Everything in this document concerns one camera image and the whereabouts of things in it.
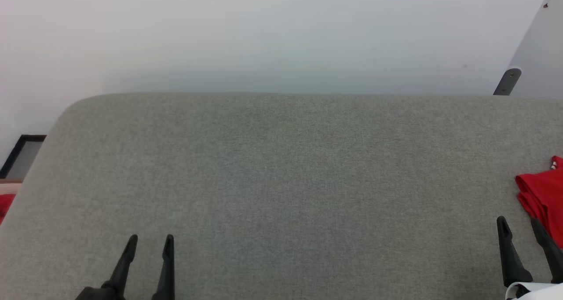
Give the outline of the red cloth item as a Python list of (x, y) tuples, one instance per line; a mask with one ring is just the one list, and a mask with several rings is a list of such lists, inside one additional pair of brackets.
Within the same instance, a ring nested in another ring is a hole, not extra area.
[(16, 194), (0, 194), (0, 225), (4, 221)]

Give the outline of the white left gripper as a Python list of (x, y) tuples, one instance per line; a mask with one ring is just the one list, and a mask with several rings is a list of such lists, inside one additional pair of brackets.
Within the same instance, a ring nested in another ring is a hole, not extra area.
[[(125, 245), (109, 280), (104, 282), (100, 288), (84, 287), (75, 300), (125, 300), (124, 292), (129, 266), (134, 260), (137, 243), (138, 236), (133, 234)], [(163, 265), (152, 300), (175, 300), (174, 237), (172, 234), (168, 234), (166, 237), (161, 257)]]

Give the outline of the rounded furniture bracket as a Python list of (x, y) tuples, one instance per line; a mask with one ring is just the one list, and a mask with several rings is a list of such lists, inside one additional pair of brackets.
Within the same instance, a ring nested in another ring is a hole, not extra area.
[(510, 96), (515, 85), (521, 77), (522, 71), (520, 68), (510, 68), (501, 76), (500, 81), (493, 95)]

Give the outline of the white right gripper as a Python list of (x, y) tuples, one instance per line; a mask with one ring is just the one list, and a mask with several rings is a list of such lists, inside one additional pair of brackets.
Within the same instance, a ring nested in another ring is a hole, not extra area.
[(531, 219), (537, 243), (543, 249), (550, 272), (551, 283), (535, 283), (526, 270), (512, 242), (512, 231), (504, 216), (497, 218), (501, 274), (505, 300), (563, 300), (563, 251), (547, 233), (539, 219)]

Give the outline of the black rectangular frame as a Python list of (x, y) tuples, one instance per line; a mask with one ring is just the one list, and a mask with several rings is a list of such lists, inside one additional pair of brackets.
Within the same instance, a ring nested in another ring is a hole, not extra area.
[(0, 168), (0, 179), (24, 179), (45, 138), (45, 135), (21, 135)]

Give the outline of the light grey board panel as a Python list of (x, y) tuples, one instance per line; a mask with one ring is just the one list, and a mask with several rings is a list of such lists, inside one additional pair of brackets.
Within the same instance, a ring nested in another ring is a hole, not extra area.
[(563, 0), (543, 1), (510, 66), (522, 71), (512, 97), (563, 100)]

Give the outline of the red white-striped shorts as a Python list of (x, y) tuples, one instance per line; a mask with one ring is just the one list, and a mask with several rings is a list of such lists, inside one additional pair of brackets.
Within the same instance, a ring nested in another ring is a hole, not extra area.
[(516, 176), (515, 183), (525, 212), (563, 249), (563, 157), (553, 156), (547, 171)]

